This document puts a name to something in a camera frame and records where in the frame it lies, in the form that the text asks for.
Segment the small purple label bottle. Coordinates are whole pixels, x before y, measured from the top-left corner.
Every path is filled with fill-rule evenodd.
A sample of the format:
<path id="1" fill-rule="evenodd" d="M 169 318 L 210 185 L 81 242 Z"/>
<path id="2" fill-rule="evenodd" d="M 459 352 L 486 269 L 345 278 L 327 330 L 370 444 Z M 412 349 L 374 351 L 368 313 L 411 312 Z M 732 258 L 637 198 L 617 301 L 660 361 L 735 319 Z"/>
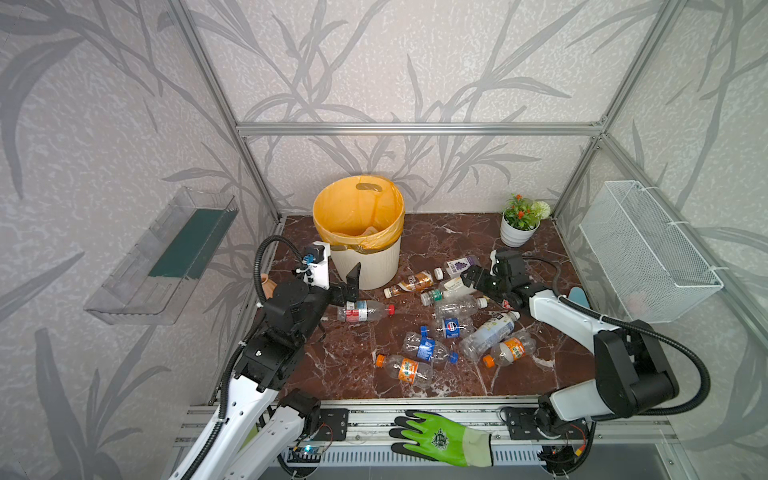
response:
<path id="1" fill-rule="evenodd" d="M 477 265 L 478 259 L 474 255 L 463 256 L 454 260 L 448 260 L 433 269 L 437 280 L 453 279 L 459 277 L 470 267 Z"/>

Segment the clear bottle red white label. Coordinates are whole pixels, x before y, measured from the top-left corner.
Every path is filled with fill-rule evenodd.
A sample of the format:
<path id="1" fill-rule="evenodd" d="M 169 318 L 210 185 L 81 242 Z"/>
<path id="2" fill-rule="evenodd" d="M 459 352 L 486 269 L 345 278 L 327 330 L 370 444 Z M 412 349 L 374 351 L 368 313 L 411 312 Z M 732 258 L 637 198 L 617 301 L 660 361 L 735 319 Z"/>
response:
<path id="1" fill-rule="evenodd" d="M 374 300 L 346 302 L 337 308 L 337 320 L 345 323 L 374 322 L 395 314 L 395 306 Z"/>

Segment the white bottle green cap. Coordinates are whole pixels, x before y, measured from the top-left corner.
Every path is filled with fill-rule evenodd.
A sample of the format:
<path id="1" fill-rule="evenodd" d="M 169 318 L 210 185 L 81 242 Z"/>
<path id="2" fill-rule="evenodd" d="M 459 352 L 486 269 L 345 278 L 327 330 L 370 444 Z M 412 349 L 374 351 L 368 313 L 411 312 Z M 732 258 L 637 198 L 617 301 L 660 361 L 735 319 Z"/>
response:
<path id="1" fill-rule="evenodd" d="M 420 295 L 423 306 L 431 306 L 442 300 L 450 300 L 472 295 L 475 289 L 466 286 L 461 277 L 441 282 L 435 289 L 424 291 Z"/>

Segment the tall clear white label bottle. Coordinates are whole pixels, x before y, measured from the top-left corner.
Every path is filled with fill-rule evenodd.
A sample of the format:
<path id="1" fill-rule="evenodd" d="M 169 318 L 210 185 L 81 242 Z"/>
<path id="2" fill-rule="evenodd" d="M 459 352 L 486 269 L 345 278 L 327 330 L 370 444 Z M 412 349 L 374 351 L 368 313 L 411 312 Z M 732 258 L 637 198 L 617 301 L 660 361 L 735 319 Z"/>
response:
<path id="1" fill-rule="evenodd" d="M 493 315 L 459 343 L 460 353 L 472 363 L 479 362 L 486 351 L 514 332 L 515 324 L 519 319 L 520 313 L 517 311 Z"/>

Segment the brown Nescafe coffee bottle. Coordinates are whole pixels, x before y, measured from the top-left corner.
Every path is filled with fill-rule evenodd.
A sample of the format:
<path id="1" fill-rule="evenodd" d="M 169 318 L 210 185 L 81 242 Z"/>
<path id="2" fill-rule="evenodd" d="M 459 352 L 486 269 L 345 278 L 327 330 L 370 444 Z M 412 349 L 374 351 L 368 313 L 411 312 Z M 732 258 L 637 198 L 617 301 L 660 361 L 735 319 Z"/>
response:
<path id="1" fill-rule="evenodd" d="M 424 270 L 414 275 L 410 275 L 405 280 L 385 288 L 384 295 L 387 299 L 391 299 L 407 293 L 419 293 L 433 285 L 433 275 L 429 271 Z"/>

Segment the orange label bottle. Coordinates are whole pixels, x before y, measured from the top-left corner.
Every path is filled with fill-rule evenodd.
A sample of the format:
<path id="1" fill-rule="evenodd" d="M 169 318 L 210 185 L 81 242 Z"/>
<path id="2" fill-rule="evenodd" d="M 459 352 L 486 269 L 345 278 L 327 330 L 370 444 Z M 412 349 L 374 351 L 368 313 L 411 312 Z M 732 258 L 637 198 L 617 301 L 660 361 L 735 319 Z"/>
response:
<path id="1" fill-rule="evenodd" d="M 508 339 L 493 346 L 482 357 L 482 364 L 487 368 L 506 367 L 536 350 L 536 340 L 525 330 L 512 334 Z"/>

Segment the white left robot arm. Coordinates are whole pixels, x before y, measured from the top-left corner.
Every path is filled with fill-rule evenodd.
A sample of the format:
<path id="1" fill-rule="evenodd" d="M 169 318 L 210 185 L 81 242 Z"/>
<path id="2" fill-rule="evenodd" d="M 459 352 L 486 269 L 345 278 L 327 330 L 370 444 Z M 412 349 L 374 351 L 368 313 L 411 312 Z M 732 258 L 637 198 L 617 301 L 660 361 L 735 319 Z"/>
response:
<path id="1" fill-rule="evenodd" d="M 259 309 L 244 343 L 228 360 L 217 410 L 173 479 L 258 479 L 287 447 L 317 430 L 320 402 L 280 390 L 304 357 L 306 342 L 330 305 L 359 297 L 356 279 L 321 283 L 318 276 L 256 287 Z"/>

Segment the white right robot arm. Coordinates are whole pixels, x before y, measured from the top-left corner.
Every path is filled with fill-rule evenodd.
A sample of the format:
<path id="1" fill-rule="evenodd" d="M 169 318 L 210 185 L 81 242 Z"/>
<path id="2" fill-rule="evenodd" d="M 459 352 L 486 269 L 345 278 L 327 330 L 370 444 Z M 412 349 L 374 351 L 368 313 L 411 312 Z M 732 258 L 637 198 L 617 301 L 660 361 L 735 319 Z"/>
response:
<path id="1" fill-rule="evenodd" d="M 466 337 L 463 355 L 488 368 L 510 366 L 532 355 L 534 339 L 514 330 L 517 314 L 550 325 L 587 349 L 594 358 L 595 376 L 543 396 L 540 411 L 551 422 L 580 418 L 607 421 L 636 415 L 678 415 L 699 405 L 709 393 L 710 379 L 699 357 L 681 343 L 656 332 L 649 324 L 625 322 L 603 315 L 564 296 L 558 284 L 545 286 L 529 279 L 529 257 L 512 250 L 493 252 L 492 266 L 465 268 L 458 276 L 464 286 L 505 308 Z M 670 346 L 699 369 L 701 391 L 686 402 L 670 402 L 679 383 L 664 351 Z"/>

